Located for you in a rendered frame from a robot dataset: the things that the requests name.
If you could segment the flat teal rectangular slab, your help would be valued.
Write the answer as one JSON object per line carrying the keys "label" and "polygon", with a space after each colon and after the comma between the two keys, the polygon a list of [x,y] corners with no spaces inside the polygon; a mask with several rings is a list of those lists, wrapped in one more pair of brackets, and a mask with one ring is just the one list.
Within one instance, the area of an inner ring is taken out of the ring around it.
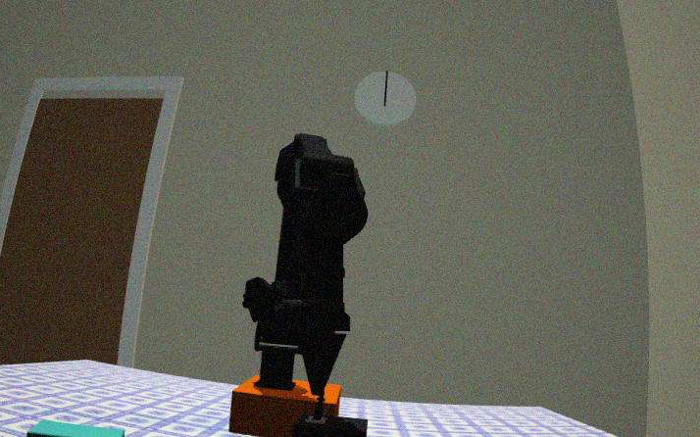
{"label": "flat teal rectangular slab", "polygon": [[125,430],[41,420],[26,437],[125,437]]}

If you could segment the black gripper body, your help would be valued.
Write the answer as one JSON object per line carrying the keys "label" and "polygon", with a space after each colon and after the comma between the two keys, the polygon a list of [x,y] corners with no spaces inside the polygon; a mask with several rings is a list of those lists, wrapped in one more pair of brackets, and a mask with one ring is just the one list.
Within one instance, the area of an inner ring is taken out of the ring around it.
{"label": "black gripper body", "polygon": [[343,257],[300,254],[293,257],[290,267],[297,276],[300,300],[282,300],[275,306],[273,328],[318,334],[350,331],[350,316],[343,303]]}

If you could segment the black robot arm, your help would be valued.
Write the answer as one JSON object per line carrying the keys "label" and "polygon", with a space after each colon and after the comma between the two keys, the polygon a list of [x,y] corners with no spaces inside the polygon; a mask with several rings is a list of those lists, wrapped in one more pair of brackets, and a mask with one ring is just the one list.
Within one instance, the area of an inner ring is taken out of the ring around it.
{"label": "black robot arm", "polygon": [[321,136],[300,133],[280,150],[275,180],[283,206],[275,281],[262,277],[246,281],[242,306],[257,322],[255,351],[262,351],[260,380],[255,387],[288,390],[294,357],[300,348],[286,333],[297,328],[273,328],[274,308],[282,300],[300,300],[296,273],[290,264],[300,254],[343,257],[343,245],[364,228],[368,209],[366,191],[352,158],[334,155]]}

